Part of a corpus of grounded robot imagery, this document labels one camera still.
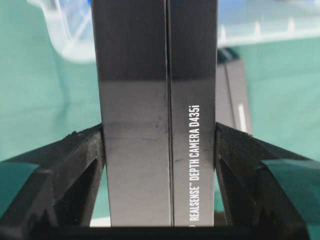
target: green background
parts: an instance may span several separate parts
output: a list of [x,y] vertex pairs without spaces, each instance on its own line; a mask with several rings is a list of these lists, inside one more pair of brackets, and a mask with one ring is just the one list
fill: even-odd
[[[101,122],[96,64],[51,45],[41,9],[0,1],[0,160]],[[245,63],[253,135],[320,158],[319,38],[235,47]],[[94,217],[109,214],[106,174]],[[218,195],[215,201],[222,208]]]

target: white label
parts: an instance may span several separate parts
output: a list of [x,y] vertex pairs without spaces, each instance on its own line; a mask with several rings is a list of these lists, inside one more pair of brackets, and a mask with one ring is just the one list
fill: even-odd
[[200,220],[200,106],[189,106],[189,227]]

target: teal surface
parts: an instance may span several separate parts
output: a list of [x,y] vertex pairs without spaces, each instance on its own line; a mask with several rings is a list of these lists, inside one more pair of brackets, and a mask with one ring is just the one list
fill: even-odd
[[306,224],[311,240],[320,236],[320,163],[277,159],[262,161]]
[[37,167],[30,163],[0,162],[0,218]]

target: teal tape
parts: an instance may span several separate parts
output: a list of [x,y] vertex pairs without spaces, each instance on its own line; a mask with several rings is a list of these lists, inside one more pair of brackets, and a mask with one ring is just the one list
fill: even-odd
[[262,162],[304,220],[309,238],[320,239],[320,163],[292,159]]
[[37,167],[30,163],[0,162],[0,217]]

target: clear plastic box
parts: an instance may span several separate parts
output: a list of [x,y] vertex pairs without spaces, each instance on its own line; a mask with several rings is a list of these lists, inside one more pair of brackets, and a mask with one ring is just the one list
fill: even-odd
[[90,0],[27,0],[43,11],[53,47],[75,63],[94,62]]
[[[60,55],[95,61],[90,0],[27,1],[42,9]],[[320,0],[219,0],[218,6],[220,48],[320,36]]]

